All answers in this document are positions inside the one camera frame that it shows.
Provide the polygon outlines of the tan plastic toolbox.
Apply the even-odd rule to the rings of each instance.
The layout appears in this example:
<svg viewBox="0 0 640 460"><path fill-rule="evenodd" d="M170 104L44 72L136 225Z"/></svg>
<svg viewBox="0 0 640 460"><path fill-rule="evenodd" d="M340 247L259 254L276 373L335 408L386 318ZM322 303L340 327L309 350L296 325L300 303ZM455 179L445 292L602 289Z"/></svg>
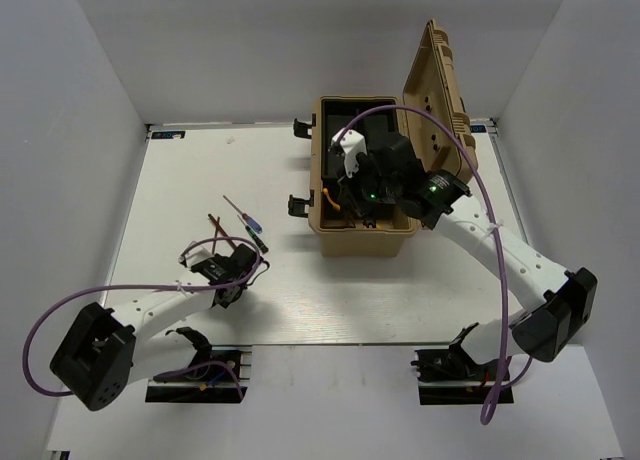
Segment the tan plastic toolbox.
<svg viewBox="0 0 640 460"><path fill-rule="evenodd" d="M394 257L424 228L429 173L468 183L477 167L447 33L427 22L402 94L323 96L312 123L310 197L290 199L325 257Z"/></svg>

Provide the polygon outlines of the yellow handled small pliers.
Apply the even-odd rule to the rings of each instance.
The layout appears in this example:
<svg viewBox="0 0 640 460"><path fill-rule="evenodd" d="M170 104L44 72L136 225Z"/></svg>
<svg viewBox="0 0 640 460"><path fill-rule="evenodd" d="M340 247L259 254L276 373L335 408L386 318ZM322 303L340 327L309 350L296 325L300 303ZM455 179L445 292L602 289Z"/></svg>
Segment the yellow handled small pliers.
<svg viewBox="0 0 640 460"><path fill-rule="evenodd" d="M323 188L322 193L334 211L341 212L343 210L342 206L332 198L328 188Z"/></svg>

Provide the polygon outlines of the black toolbox tray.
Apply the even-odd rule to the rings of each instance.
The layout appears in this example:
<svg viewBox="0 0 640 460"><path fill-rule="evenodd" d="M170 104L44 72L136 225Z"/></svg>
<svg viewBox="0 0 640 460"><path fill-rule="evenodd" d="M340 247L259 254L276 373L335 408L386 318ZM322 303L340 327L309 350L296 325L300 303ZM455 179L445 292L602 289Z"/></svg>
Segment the black toolbox tray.
<svg viewBox="0 0 640 460"><path fill-rule="evenodd" d="M343 157L331 149L332 139L354 117L371 108L393 105L396 101L386 97L330 97L323 98L320 103L321 137L322 137L322 174L323 180L338 179L339 170L343 167ZM397 132L398 120L394 110L374 113L360 120L354 127L369 141L377 140L383 133Z"/></svg>

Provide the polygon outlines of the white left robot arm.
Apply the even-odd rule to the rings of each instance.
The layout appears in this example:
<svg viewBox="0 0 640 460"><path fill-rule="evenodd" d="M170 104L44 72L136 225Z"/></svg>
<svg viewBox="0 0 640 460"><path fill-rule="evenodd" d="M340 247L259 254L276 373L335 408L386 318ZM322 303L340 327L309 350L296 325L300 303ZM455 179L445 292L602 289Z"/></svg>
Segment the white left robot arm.
<svg viewBox="0 0 640 460"><path fill-rule="evenodd" d="M239 354L217 351L188 326L190 316L240 298L258 265L250 246L231 255L185 256L186 274L128 303L83 307L50 363L52 373L90 411L110 405L131 383L196 383L205 390L219 378L236 380Z"/></svg>

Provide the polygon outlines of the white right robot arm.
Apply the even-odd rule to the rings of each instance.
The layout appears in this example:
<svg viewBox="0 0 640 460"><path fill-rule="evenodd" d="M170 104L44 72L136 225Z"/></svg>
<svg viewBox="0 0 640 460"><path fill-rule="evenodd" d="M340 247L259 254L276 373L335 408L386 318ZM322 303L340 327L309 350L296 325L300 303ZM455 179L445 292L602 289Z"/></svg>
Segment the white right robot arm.
<svg viewBox="0 0 640 460"><path fill-rule="evenodd" d="M398 207L469 253L519 302L516 314L474 323L450 343L448 362L459 376L475 378L500 356L527 354L550 363L589 319L595 275L567 270L499 226L454 174L425 170L408 138L387 133L366 139L343 129L331 147L343 159L344 206L359 213L375 204Z"/></svg>

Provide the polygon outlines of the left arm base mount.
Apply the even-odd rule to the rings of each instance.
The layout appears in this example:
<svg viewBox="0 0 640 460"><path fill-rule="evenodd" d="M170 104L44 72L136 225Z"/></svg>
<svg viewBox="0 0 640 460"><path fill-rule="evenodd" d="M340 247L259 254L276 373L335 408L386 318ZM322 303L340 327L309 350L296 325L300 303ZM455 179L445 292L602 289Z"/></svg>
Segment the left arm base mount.
<svg viewBox="0 0 640 460"><path fill-rule="evenodd" d="M214 349L210 360L222 362L234 372L236 383L222 366L209 365L169 380L149 380L145 402L148 404L240 404L249 387L252 350L250 347Z"/></svg>

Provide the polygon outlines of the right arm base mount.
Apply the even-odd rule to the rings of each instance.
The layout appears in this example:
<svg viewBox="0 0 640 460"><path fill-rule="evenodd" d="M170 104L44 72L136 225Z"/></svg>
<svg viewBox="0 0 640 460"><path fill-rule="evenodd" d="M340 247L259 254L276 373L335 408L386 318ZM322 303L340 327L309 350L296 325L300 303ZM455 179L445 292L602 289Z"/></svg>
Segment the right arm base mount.
<svg viewBox="0 0 640 460"><path fill-rule="evenodd" d="M442 346L416 348L411 366L417 376L421 406L480 406L498 373L498 360L468 367Z"/></svg>

